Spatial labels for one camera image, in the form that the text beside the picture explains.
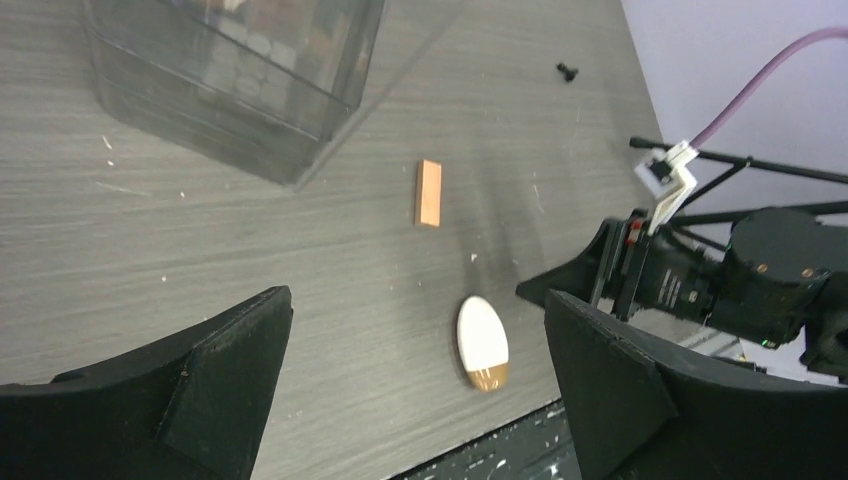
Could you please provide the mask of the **white oval compact case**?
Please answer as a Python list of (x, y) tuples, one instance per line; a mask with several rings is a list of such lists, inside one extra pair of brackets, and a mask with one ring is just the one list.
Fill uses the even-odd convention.
[(457, 347), (472, 386), (491, 392), (504, 386), (509, 373), (509, 344), (494, 307), (480, 296), (466, 298), (456, 324)]

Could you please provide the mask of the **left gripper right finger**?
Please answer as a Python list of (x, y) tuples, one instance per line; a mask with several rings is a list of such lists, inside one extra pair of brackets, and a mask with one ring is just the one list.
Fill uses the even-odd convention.
[(847, 392), (748, 370), (549, 292), (544, 325), (586, 479), (843, 479)]

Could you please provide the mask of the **grey square sample palette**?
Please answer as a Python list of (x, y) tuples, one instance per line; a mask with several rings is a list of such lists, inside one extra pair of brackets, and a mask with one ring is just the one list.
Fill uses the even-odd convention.
[(264, 108), (285, 109), (296, 50), (237, 20), (222, 17), (218, 27), (221, 36), (210, 47), (204, 83)]

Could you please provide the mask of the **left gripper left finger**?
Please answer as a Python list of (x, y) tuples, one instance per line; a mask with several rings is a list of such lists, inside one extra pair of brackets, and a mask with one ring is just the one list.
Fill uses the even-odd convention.
[(274, 286), (127, 353), (1, 388), (5, 479), (247, 479), (289, 340)]

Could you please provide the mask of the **clear acrylic drawer organizer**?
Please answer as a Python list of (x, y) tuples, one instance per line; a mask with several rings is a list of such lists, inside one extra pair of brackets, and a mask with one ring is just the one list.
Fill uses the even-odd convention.
[(457, 19), (460, 1), (84, 1), (102, 108), (301, 185)]

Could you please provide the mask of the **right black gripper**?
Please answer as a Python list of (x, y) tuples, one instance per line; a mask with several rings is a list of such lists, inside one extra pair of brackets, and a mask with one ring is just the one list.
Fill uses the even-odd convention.
[(520, 282), (515, 294), (544, 307), (548, 291), (614, 302), (626, 321), (653, 309), (775, 350), (805, 337), (801, 363), (847, 378), (847, 229), (791, 208), (733, 222), (719, 259), (664, 225), (607, 219), (574, 259)]

